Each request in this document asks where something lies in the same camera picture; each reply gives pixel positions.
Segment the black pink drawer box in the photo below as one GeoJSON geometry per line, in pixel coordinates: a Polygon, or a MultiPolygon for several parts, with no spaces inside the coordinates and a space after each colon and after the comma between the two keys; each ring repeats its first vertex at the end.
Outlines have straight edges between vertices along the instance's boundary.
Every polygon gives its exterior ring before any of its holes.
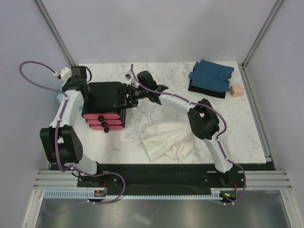
{"type": "Polygon", "coordinates": [[[121,91],[121,82],[93,82],[88,84],[89,93],[81,116],[93,130],[105,133],[125,127],[126,111],[113,108],[121,91]]]}

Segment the white t shirt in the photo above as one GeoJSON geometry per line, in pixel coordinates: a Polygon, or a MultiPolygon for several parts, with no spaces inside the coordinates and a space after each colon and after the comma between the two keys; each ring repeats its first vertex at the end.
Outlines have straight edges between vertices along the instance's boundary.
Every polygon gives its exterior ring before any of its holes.
{"type": "Polygon", "coordinates": [[[164,155],[174,160],[184,159],[200,142],[190,125],[183,122],[150,125],[143,130],[141,140],[150,162],[164,155]]]}

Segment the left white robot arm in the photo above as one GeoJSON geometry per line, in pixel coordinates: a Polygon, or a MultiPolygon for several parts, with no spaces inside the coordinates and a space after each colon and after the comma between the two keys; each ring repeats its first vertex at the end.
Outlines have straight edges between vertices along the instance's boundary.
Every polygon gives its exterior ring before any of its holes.
{"type": "Polygon", "coordinates": [[[47,157],[52,164],[57,164],[62,172],[74,169],[88,175],[88,182],[99,187],[104,182],[104,175],[97,171],[97,162],[84,155],[84,149],[74,126],[78,110],[87,99],[88,82],[92,73],[86,66],[65,67],[60,71],[64,85],[56,92],[61,94],[58,112],[48,128],[42,128],[39,136],[47,157]]]}

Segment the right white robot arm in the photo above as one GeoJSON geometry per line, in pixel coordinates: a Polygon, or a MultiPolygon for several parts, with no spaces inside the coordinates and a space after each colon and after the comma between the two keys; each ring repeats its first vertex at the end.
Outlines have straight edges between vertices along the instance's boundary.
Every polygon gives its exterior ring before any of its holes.
{"type": "Polygon", "coordinates": [[[237,169],[219,141],[219,136],[223,133],[220,131],[219,121],[222,120],[224,130],[227,129],[227,124],[210,102],[207,99],[191,102],[173,93],[168,87],[158,85],[148,71],[135,75],[131,70],[131,74],[138,85],[123,84],[113,108],[134,108],[138,105],[138,100],[148,98],[152,103],[171,107],[186,114],[192,133],[203,140],[212,155],[218,173],[218,183],[223,187],[230,186],[235,181],[237,169]]]}

